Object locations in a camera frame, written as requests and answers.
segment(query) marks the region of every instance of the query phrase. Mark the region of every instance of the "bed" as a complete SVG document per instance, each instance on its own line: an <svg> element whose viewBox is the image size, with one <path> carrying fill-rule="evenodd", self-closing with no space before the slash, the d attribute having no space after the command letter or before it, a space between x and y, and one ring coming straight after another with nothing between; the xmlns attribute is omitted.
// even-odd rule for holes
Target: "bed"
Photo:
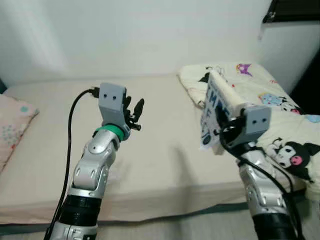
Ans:
<svg viewBox="0 0 320 240"><path fill-rule="evenodd" d="M30 83L4 93L37 106L39 114L0 174L0 224L51 220L63 185L71 104L101 82L126 86L132 103L143 97L145 105L142 130L132 131L117 152L100 221L142 221L245 201L234 158L200 149L202 110L176 76ZM71 174L101 121L98 101L83 97L72 121Z"/></svg>

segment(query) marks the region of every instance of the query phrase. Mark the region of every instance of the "white wall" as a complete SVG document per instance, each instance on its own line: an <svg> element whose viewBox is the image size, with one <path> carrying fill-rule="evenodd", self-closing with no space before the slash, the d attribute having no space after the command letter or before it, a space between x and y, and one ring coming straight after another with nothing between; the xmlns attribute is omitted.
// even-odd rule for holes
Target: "white wall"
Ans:
<svg viewBox="0 0 320 240"><path fill-rule="evenodd" d="M8 85L176 73L252 60L290 91L320 47L318 22L261 21L271 0L1 0Z"/></svg>

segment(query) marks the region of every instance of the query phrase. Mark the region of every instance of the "cartoon print blanket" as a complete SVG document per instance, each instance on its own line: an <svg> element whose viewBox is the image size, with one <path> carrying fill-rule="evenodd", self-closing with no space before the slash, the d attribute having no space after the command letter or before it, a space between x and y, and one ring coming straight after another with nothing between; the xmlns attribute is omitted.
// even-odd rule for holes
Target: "cartoon print blanket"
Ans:
<svg viewBox="0 0 320 240"><path fill-rule="evenodd" d="M320 116L305 115L262 66L251 62L225 62L183 67L178 76L193 102L204 107L208 72L216 70L243 99L271 107L269 130L258 146L288 173L303 179L306 196L320 200Z"/></svg>

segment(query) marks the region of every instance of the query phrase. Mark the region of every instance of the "pillow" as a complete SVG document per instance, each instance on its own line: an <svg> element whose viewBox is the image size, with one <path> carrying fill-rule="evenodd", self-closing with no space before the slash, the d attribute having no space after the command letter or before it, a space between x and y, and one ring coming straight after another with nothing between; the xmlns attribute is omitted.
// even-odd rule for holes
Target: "pillow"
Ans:
<svg viewBox="0 0 320 240"><path fill-rule="evenodd" d="M37 114L31 104L0 94L0 173Z"/></svg>

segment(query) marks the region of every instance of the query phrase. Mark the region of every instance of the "pink pillow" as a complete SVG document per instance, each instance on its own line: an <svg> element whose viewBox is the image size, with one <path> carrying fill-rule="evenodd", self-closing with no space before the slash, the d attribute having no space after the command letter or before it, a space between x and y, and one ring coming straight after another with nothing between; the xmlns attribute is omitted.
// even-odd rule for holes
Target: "pink pillow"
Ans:
<svg viewBox="0 0 320 240"><path fill-rule="evenodd" d="M0 173L38 112L25 101L0 94Z"/></svg>

